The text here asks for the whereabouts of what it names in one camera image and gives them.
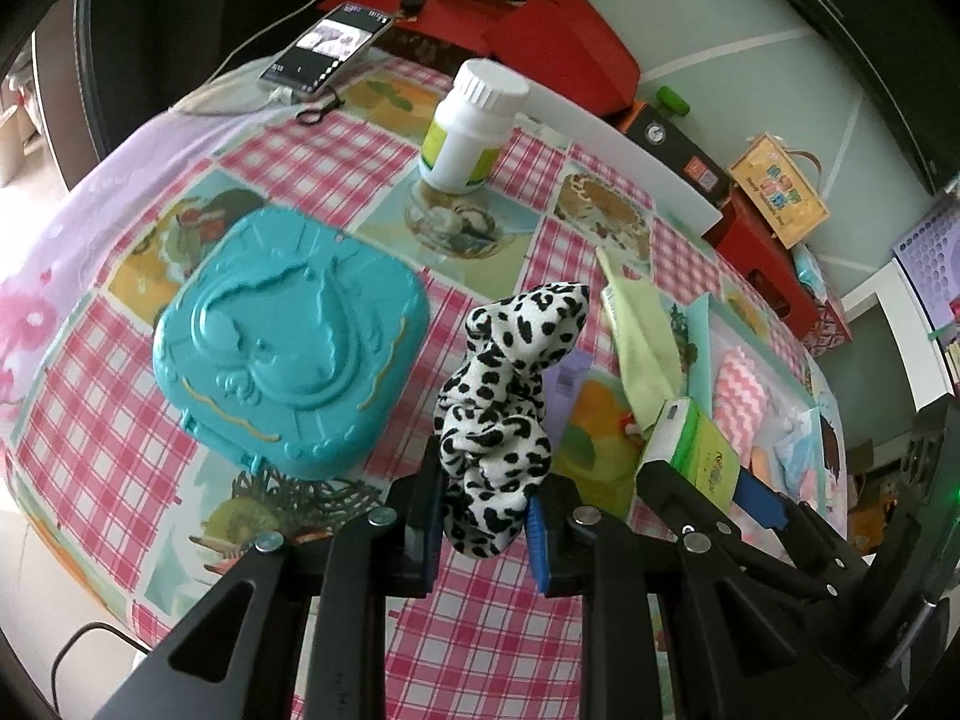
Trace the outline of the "blue face mask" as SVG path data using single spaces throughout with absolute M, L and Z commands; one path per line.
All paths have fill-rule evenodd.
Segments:
M 775 442 L 775 455 L 781 465 L 786 491 L 799 497 L 807 473 L 816 473 L 822 457 L 820 427 L 814 421 L 814 413 L 805 411 L 789 427 L 788 432 Z

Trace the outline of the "purple packet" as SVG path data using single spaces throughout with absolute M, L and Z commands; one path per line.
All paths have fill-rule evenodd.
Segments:
M 553 444 L 562 438 L 591 367 L 592 356 L 573 348 L 544 372 L 544 429 Z

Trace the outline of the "purple honeycomb poster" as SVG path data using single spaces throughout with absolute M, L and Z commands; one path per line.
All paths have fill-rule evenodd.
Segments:
M 931 211 L 892 247 L 907 273 L 932 327 L 953 320 L 958 302 L 958 200 L 952 195 Z

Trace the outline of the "red patterned gift box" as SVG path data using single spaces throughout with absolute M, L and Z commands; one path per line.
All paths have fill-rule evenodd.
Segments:
M 817 320 L 802 339 L 802 344 L 812 358 L 818 358 L 838 346 L 850 343 L 851 338 L 853 333 L 843 304 L 832 291 L 828 291 L 827 299 L 817 304 Z

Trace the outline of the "light green cloth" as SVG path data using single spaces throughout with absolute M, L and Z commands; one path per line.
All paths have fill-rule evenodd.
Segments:
M 677 340 L 661 291 L 615 250 L 597 247 L 602 304 L 635 433 L 647 437 L 662 405 L 685 392 Z

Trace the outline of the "smartphone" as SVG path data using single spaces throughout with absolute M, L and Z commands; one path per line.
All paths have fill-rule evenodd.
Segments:
M 259 80 L 314 101 L 394 26 L 394 15 L 353 2 L 338 5 L 290 44 Z

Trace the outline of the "green tissue pack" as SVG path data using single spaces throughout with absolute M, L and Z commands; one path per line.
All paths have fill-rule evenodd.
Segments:
M 641 463 L 663 461 L 723 513 L 729 512 L 740 458 L 719 427 L 690 397 L 666 401 L 647 439 Z

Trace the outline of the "white tray with teal rim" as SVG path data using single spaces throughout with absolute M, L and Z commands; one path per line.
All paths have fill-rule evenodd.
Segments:
M 844 511 L 843 437 L 818 376 L 799 380 L 713 294 L 685 309 L 686 393 L 721 429 L 745 471 L 830 518 Z

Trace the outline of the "patchwork cartoon tablecloth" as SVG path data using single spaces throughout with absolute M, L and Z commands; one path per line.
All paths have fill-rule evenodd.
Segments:
M 21 509 L 158 644 L 261 533 L 329 539 L 449 449 L 496 499 L 558 472 L 645 535 L 664 401 L 726 418 L 776 489 L 846 517 L 843 431 L 716 211 L 543 86 L 443 195 L 446 73 L 370 55 L 313 106 L 229 75 L 133 133 L 2 284 L 2 458 Z

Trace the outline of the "teal plastic case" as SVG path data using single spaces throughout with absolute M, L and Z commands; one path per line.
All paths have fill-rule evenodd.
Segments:
M 244 216 L 160 315 L 153 374 L 184 433 L 251 475 L 345 475 L 430 325 L 402 260 L 293 208 Z

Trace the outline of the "beige makeup sponge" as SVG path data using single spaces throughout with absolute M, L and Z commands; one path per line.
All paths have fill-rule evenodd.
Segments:
M 773 481 L 771 481 L 770 459 L 768 458 L 766 450 L 763 449 L 761 445 L 754 445 L 752 450 L 750 450 L 748 468 L 750 468 L 750 473 L 752 473 L 760 483 L 765 484 L 768 488 L 773 486 Z

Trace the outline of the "white shelf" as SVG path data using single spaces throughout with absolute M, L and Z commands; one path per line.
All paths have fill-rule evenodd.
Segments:
M 932 338 L 932 323 L 898 260 L 844 294 L 841 304 L 850 323 L 874 307 L 884 312 L 916 410 L 955 392 L 944 353 Z

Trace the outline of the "blue tissue packet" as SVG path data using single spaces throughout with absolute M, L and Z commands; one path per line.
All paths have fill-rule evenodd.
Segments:
M 828 301 L 828 284 L 823 276 L 822 266 L 807 245 L 800 242 L 791 249 L 794 270 L 797 279 L 804 286 L 818 304 Z

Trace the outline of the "wooden picture handbag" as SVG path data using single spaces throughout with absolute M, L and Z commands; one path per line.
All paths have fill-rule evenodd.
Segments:
M 786 148 L 771 133 L 750 138 L 729 174 L 786 249 L 793 249 L 830 218 L 820 197 L 822 161 L 807 149 Z

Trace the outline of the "leopard print scrunchie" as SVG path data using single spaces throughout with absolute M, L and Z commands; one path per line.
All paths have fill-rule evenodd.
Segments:
M 448 475 L 444 530 L 458 553 L 498 556 L 521 533 L 553 454 L 544 374 L 571 353 L 587 316 L 589 288 L 555 281 L 467 317 L 466 355 L 433 413 Z

